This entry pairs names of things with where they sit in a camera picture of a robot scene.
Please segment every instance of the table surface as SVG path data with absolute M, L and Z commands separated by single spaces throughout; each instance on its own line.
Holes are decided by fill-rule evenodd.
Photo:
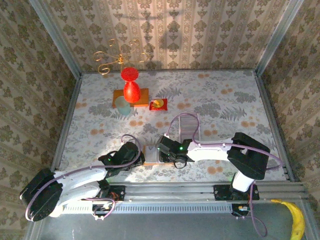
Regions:
M 119 73 L 85 74 L 63 150 L 60 170 L 95 164 L 98 157 L 118 150 L 123 134 L 132 134 L 143 145 L 155 145 L 179 113 L 198 113 L 200 140 L 217 141 L 243 132 L 278 156 L 265 109 L 252 70 L 140 72 L 136 80 L 149 88 L 149 100 L 168 99 L 168 111 L 132 108 L 128 116 L 112 108 L 113 91 L 125 83 Z M 170 138 L 179 139 L 179 124 Z M 276 162 L 269 159 L 268 166 Z M 144 165 L 122 171 L 109 182 L 219 182 L 230 181 L 237 169 L 228 161 L 202 160 L 183 169 L 173 165 Z M 269 171 L 267 181 L 285 181 L 283 169 Z

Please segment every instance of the floral wallpaper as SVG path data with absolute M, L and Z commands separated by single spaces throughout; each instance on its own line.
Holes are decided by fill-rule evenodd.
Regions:
M 20 191 L 55 154 L 75 79 L 28 1 L 0 1 L 0 239 L 27 228 Z
M 320 1 L 305 0 L 262 78 L 320 226 Z
M 124 87 L 120 74 L 110 73 L 108 78 L 96 73 L 83 75 L 61 170 L 96 164 L 98 157 L 121 147 L 123 134 L 134 135 L 146 147 L 154 146 L 171 120 L 182 112 L 198 114 L 201 141 L 223 141 L 235 132 L 243 132 L 278 154 L 252 70 L 144 71 L 136 82 L 149 89 L 150 100 L 167 98 L 168 110 L 135 107 L 128 116 L 123 116 L 112 108 L 113 91 Z M 178 132 L 176 121 L 170 138 L 178 140 Z M 270 159 L 268 164 L 277 163 Z M 228 161 L 204 159 L 188 163 L 183 169 L 172 164 L 143 165 L 122 171 L 108 181 L 219 182 L 231 181 L 237 171 Z M 285 181 L 286 177 L 281 168 L 267 172 L 265 180 Z
M 83 72 L 93 53 L 140 52 L 140 69 L 254 69 L 288 0 L 43 0 Z M 138 54 L 132 55 L 137 60 Z

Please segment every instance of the light blue cup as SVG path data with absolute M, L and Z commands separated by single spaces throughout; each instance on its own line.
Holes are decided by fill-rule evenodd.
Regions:
M 125 100 L 124 96 L 117 97 L 114 103 L 120 114 L 124 116 L 127 116 L 130 114 L 131 112 L 130 103 Z

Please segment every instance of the banana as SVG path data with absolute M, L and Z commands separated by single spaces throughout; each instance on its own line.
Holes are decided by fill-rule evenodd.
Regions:
M 282 201 L 280 199 L 272 199 L 271 202 L 283 204 L 289 209 L 293 218 L 290 240 L 301 240 L 305 232 L 305 218 L 300 208 L 298 208 L 294 203 Z

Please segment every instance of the purple cable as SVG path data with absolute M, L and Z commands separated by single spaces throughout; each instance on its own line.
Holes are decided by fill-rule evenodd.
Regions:
M 88 200 L 88 201 L 111 201 L 111 202 L 112 202 L 112 207 L 111 207 L 110 211 L 109 211 L 106 215 L 104 215 L 104 216 L 102 217 L 102 220 L 104 220 L 105 218 L 107 218 L 107 217 L 113 212 L 113 210 L 114 210 L 115 207 L 116 207 L 116 202 L 115 202 L 115 200 L 113 200 L 113 199 L 111 199 L 111 198 L 85 198 L 85 200 Z M 93 216 L 95 216 L 97 210 L 98 210 L 98 209 L 95 209 L 95 210 L 94 210 L 94 212 L 93 212 L 94 215 L 93 215 Z
M 250 207 L 250 211 L 251 211 L 250 215 L 251 215 L 252 224 L 253 224 L 253 227 L 254 227 L 256 233 L 259 234 L 260 237 L 265 238 L 268 235 L 268 229 L 262 220 L 260 220 L 259 218 L 254 216 L 254 205 L 252 203 L 253 191 L 254 191 L 254 182 L 250 186 L 250 200 L 249 200 L 249 207 Z M 255 219 L 257 219 L 263 225 L 264 234 L 261 234 L 261 232 L 258 230 Z
M 277 156 L 275 156 L 275 155 L 273 155 L 273 154 L 271 154 L 271 153 L 269 153 L 269 152 L 267 152 L 267 151 L 264 151 L 264 150 L 261 150 L 261 149 L 258 149 L 258 148 L 252 147 L 252 146 L 245 146 L 245 145 L 234 144 L 234 143 L 201 144 L 200 142 L 198 142 L 198 141 L 195 140 L 195 136 L 196 136 L 196 133 L 197 133 L 197 131 L 198 131 L 198 129 L 199 129 L 199 125 L 200 125 L 199 119 L 198 119 L 197 116 L 195 116 L 194 114 L 188 113 L 188 112 L 180 113 L 179 115 L 175 116 L 175 117 L 172 119 L 172 121 L 170 122 L 170 126 L 169 126 L 169 128 L 168 128 L 168 130 L 167 130 L 167 132 L 166 132 L 166 135 L 167 135 L 167 136 L 169 135 L 170 128 L 171 128 L 172 124 L 174 123 L 174 121 L 175 121 L 178 117 L 183 116 L 183 115 L 188 115 L 188 116 L 194 117 L 194 118 L 196 119 L 196 121 L 197 121 L 196 129 L 195 129 L 195 131 L 194 131 L 193 134 L 192 134 L 192 141 L 193 141 L 195 144 L 197 144 L 197 145 L 207 146 L 207 147 L 236 147 L 236 148 L 242 148 L 242 149 L 247 149 L 247 150 L 255 151 L 255 152 L 260 153 L 260 154 L 267 155 L 268 157 L 273 158 L 273 159 L 275 159 L 275 160 L 278 161 L 279 164 L 278 164 L 277 166 L 268 167 L 266 170 L 275 170 L 275 169 L 278 169 L 278 168 L 280 168 L 280 167 L 282 167 L 282 166 L 284 165 L 284 163 L 282 162 L 282 160 L 281 160 L 279 157 L 277 157 Z
M 73 175 L 73 174 L 76 174 L 76 173 L 79 173 L 79 172 L 82 172 L 82 171 L 86 171 L 86 170 L 106 169 L 106 168 L 109 168 L 109 169 L 123 168 L 123 167 L 127 167 L 127 166 L 133 164 L 133 163 L 139 158 L 142 147 L 141 147 L 140 141 L 139 141 L 136 137 L 134 137 L 134 136 L 132 136 L 132 135 L 130 135 L 130 134 L 124 134 L 124 135 L 122 135 L 122 137 L 121 137 L 121 142 L 122 142 L 122 143 L 123 143 L 123 138 L 126 137 L 126 136 L 133 138 L 133 139 L 138 143 L 138 154 L 137 154 L 137 156 L 136 156 L 132 161 L 130 161 L 130 162 L 128 162 L 128 163 L 125 163 L 125 164 L 120 164 L 120 165 L 86 166 L 86 167 L 83 167 L 83 168 L 80 168 L 80 169 L 77 169 L 77 170 L 73 170 L 73 171 L 67 172 L 66 174 L 63 174 L 63 175 L 61 175 L 61 176 L 58 176 L 58 177 L 56 177 L 56 178 L 54 178 L 54 179 L 51 179 L 51 180 L 48 181 L 46 184 L 44 184 L 44 185 L 35 193 L 35 195 L 33 196 L 33 198 L 30 200 L 30 202 L 29 202 L 29 204 L 28 204 L 28 206 L 26 207 L 26 210 L 25 210 L 25 218 L 26 218 L 27 220 L 29 220 L 29 221 L 33 221 L 33 218 L 32 218 L 32 219 L 29 218 L 29 211 L 30 211 L 30 208 L 31 208 L 32 204 L 35 202 L 36 198 L 39 196 L 39 194 L 40 194 L 46 187 L 48 187 L 50 184 L 52 184 L 53 182 L 55 182 L 55 181 L 57 181 L 57 180 L 59 180 L 59 179 L 62 179 L 62 178 L 68 177 L 68 176 L 70 176 L 70 175 Z

